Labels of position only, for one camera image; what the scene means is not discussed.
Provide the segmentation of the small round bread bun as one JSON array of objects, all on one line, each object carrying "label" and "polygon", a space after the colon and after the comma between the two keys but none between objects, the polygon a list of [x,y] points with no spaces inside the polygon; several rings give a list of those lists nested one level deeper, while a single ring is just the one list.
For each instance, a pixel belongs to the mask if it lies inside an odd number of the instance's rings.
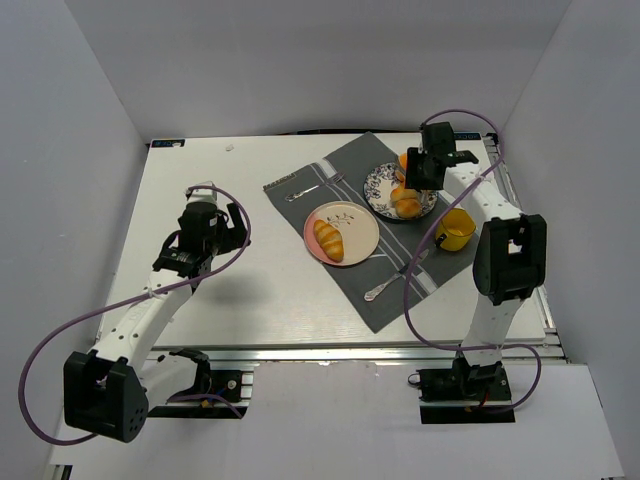
[{"label": "small round bread bun", "polygon": [[416,198],[400,199],[394,204],[396,214],[401,219],[413,219],[421,215],[422,204]]}]

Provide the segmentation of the striped oblong bread roll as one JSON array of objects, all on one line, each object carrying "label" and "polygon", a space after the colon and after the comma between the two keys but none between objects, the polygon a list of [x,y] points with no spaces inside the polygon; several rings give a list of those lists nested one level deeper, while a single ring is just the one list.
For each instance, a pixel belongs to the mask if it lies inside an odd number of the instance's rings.
[{"label": "striped oblong bread roll", "polygon": [[344,259],[344,243],[340,231],[324,220],[316,220],[313,225],[316,242],[334,262],[342,262]]}]

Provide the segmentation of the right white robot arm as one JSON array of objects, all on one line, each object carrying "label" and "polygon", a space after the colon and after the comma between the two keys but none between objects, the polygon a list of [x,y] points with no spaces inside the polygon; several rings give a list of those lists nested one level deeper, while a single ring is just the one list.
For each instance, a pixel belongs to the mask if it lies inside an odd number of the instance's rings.
[{"label": "right white robot arm", "polygon": [[481,229],[472,275],[478,291],[473,319],[457,356],[471,381],[494,376],[512,321],[545,279],[547,224],[526,215],[493,185],[470,151],[407,150],[406,186],[446,190]]}]

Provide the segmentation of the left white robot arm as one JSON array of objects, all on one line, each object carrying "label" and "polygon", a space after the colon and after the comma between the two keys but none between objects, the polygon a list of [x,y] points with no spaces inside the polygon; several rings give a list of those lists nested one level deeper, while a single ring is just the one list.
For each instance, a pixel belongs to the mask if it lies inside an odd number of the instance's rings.
[{"label": "left white robot arm", "polygon": [[63,368],[67,425],[123,443],[134,440],[150,411],[174,396],[210,394],[206,354],[181,348],[149,364],[147,357],[178,310],[191,299],[212,260],[249,243],[237,203],[189,200],[152,265],[141,299],[88,352]]}]

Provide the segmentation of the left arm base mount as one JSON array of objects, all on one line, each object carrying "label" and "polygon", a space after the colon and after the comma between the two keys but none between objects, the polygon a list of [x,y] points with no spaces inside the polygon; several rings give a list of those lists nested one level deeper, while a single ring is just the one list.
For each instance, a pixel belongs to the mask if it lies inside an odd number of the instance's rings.
[{"label": "left arm base mount", "polygon": [[140,382],[149,418],[240,419],[248,410],[252,374],[181,349],[147,361]]}]

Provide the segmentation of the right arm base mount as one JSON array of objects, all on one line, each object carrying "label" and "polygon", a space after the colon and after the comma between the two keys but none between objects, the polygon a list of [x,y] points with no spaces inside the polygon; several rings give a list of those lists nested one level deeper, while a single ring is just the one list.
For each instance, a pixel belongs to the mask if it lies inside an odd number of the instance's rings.
[{"label": "right arm base mount", "polygon": [[428,368],[411,373],[407,382],[419,392],[423,425],[508,424],[515,413],[506,370],[469,366],[462,357],[449,368]]}]

